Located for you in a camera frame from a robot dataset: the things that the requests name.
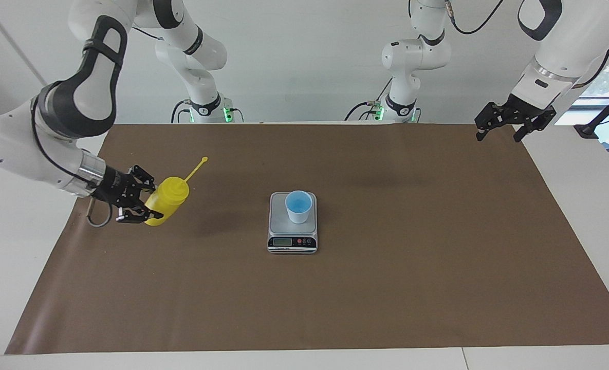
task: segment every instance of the green indicator light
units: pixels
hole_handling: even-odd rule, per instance
[[[233,120],[233,115],[231,115],[231,110],[229,110],[229,108],[224,108],[224,115],[227,122],[231,122]]]
[[[380,110],[375,113],[375,120],[382,120],[382,116],[384,115],[384,107],[380,107]]]

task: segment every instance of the yellow bottle cap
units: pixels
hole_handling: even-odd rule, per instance
[[[181,204],[190,195],[188,183],[179,177],[168,177],[157,189],[161,201],[170,204]]]

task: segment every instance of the yellow squeeze bottle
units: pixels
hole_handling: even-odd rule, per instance
[[[199,167],[208,161],[208,157],[201,158],[201,162],[188,175],[185,180],[179,177],[168,177],[158,186],[158,189],[151,194],[149,199],[144,203],[149,209],[163,214],[163,218],[149,218],[144,221],[150,226],[159,226],[173,215],[185,199],[190,195],[190,187],[188,180],[197,172]]]

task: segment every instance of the blue liquid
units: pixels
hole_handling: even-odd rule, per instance
[[[311,208],[311,200],[309,199],[308,194],[290,194],[286,198],[286,206],[292,212],[303,213]]]

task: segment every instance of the white wall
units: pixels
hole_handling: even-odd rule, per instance
[[[374,99],[389,79],[380,53],[412,38],[407,2],[369,0],[186,0],[192,18],[229,51],[215,71],[221,92],[250,121],[339,120],[354,104]],[[0,24],[39,78],[70,77],[82,45],[67,27],[71,2],[0,0]],[[456,2],[460,26],[480,24],[495,2]],[[519,2],[504,2],[479,33],[447,26],[449,65],[421,72],[422,121],[471,122],[488,102],[502,103],[537,49],[516,22]],[[31,98],[37,78],[0,34],[0,113]],[[131,31],[117,91],[118,122],[166,122],[186,97],[179,78],[154,56],[154,40]],[[558,104],[559,110],[575,99]]]

